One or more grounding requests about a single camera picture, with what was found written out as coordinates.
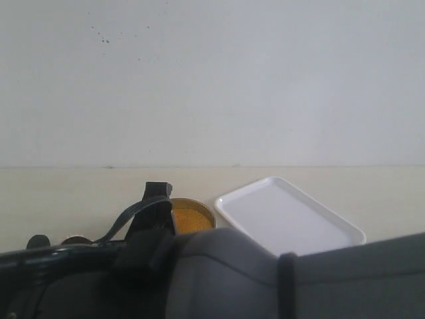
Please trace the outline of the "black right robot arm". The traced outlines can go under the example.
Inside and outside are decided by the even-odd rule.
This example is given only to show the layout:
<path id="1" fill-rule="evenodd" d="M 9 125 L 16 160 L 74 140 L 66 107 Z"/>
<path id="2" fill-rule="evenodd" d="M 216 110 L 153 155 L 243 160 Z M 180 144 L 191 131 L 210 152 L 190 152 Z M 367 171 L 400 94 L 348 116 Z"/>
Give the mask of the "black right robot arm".
<path id="1" fill-rule="evenodd" d="M 233 229 L 1 255 L 2 318 L 423 318 L 424 236 L 274 256 Z"/>

